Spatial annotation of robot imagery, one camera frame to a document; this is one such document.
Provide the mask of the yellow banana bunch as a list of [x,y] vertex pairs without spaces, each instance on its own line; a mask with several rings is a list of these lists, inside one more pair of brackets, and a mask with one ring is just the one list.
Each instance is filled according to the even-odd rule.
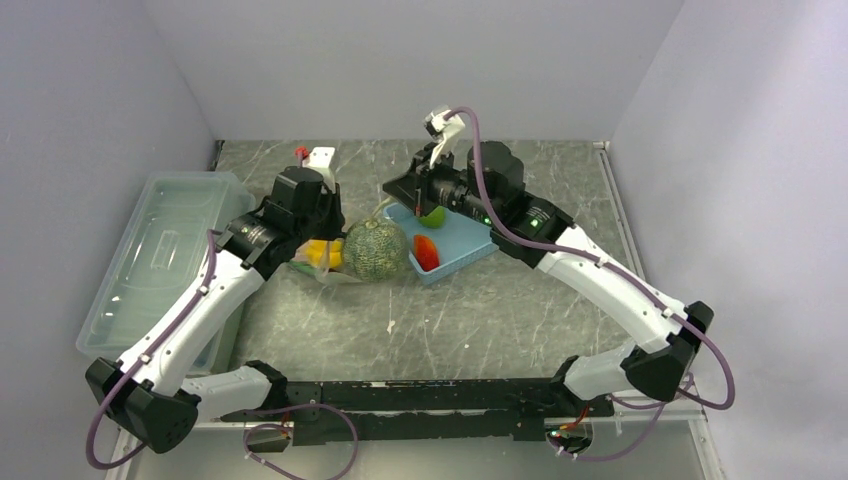
[[343,241],[309,240],[298,249],[297,258],[313,268],[336,270],[343,265]]

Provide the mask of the clear zip top bag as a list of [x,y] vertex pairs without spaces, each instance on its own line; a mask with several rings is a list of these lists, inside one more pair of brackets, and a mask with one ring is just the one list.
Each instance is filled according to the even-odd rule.
[[348,235],[349,231],[343,231],[334,240],[308,240],[287,265],[323,285],[365,284],[355,266],[353,250],[347,246]]

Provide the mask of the light blue plastic basket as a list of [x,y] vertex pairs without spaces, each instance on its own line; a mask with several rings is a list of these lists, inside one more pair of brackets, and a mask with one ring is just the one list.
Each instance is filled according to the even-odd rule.
[[[440,229],[423,227],[418,223],[418,217],[398,203],[384,207],[382,214],[386,219],[397,223],[406,234],[410,248],[408,261],[425,285],[454,274],[498,249],[490,239],[491,229],[486,224],[480,224],[449,210],[445,224]],[[441,261],[438,268],[430,272],[421,269],[413,255],[414,235],[425,235],[435,243]]]

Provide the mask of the green netted melon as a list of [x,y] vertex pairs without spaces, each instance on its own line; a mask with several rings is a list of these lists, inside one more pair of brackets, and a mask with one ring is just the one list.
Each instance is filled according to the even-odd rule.
[[408,250],[406,234],[397,223],[369,217],[355,222],[346,232],[342,260],[354,277],[379,283],[400,273]]

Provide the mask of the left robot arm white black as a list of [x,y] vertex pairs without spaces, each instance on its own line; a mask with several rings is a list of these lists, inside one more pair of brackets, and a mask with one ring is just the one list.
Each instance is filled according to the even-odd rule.
[[312,239],[334,240],[345,224],[340,187],[326,167],[289,166],[259,207],[207,234],[206,262],[165,315],[115,361],[98,358],[85,379],[99,403],[86,455],[108,417],[156,453],[174,449],[197,422],[239,411],[264,420],[287,406],[287,379],[254,360],[226,373],[188,372],[212,337],[276,270]]

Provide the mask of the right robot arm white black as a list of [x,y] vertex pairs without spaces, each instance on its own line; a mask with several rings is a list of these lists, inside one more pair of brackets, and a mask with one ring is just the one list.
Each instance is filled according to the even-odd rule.
[[527,192],[524,164],[505,144],[482,143],[482,183],[472,158],[463,170],[454,168],[453,155],[431,165],[435,149],[430,143],[419,150],[383,191],[417,216],[443,207],[489,227],[503,253],[575,289],[630,337],[617,349],[567,359],[550,391],[555,409],[574,415],[590,400],[624,390],[672,401],[712,322],[712,309],[702,302],[685,305],[652,288],[562,209]]

